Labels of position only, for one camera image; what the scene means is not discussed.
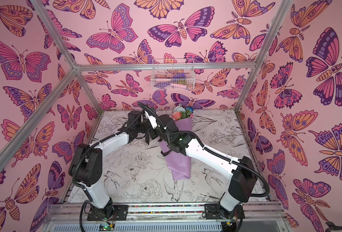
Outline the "pink purple wrapping paper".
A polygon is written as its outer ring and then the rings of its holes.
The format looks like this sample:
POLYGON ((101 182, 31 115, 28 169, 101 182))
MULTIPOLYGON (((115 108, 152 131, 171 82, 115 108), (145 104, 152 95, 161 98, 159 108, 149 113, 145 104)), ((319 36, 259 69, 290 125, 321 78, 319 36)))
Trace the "pink purple wrapping paper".
MULTIPOLYGON (((180 119, 175 122, 180 131, 192 131, 192 118, 180 119)), ((165 141, 159 142, 161 151, 170 150, 165 141)), ((164 157, 168 168, 171 170, 174 181, 186 180, 191 176, 191 158, 181 153, 171 152, 164 157)))

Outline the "pink fake rose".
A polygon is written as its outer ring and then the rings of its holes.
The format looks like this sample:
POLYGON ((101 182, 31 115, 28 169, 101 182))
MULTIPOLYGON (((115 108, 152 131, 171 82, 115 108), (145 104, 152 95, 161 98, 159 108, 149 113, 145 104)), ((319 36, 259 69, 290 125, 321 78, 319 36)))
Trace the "pink fake rose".
POLYGON ((180 111, 175 111, 173 112, 172 114, 172 118, 175 120, 175 121, 178 121, 180 119, 182 119, 183 115, 182 115, 182 112, 180 111))

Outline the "blue fake flower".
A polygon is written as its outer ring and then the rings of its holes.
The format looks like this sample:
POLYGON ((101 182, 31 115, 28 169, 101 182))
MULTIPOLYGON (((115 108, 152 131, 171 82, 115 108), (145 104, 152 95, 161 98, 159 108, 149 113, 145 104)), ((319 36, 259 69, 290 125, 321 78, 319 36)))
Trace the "blue fake flower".
POLYGON ((185 112, 188 116, 190 116, 193 114, 194 108, 192 106, 188 106, 188 107, 186 107, 185 112))

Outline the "black ribbon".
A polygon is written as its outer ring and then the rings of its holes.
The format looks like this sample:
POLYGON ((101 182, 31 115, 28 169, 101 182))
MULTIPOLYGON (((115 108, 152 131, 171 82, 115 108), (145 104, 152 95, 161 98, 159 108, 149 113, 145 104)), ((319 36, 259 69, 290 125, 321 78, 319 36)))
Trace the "black ribbon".
POLYGON ((167 155, 169 155, 170 153, 172 152, 172 150, 170 149, 170 150, 168 150, 168 151, 161 151, 161 155, 163 156, 163 157, 166 157, 167 155))

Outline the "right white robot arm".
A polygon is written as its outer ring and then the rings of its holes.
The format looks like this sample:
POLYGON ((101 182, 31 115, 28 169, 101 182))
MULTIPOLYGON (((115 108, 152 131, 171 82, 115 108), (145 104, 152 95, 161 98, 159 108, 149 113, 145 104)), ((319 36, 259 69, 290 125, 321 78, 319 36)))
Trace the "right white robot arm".
POLYGON ((241 159, 222 153, 206 144, 193 132, 178 130, 175 122, 167 115, 146 113, 150 121, 151 135, 166 143, 170 153, 195 158, 212 167, 230 180, 229 186, 219 200, 218 213, 222 218, 231 219, 238 208, 251 197, 267 197, 270 193, 268 182, 253 166, 250 158, 241 159))

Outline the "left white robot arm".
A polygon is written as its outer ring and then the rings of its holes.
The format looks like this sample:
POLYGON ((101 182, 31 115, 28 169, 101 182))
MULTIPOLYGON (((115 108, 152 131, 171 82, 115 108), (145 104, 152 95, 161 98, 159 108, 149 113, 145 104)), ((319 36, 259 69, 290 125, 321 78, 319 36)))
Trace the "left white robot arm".
POLYGON ((113 201, 104 186, 103 157, 145 134, 151 126, 146 125, 145 111, 131 111, 127 122, 119 132, 106 136, 91 144, 81 143, 76 148, 69 167, 74 186, 81 188, 90 204, 89 215, 107 220, 114 215, 113 201))

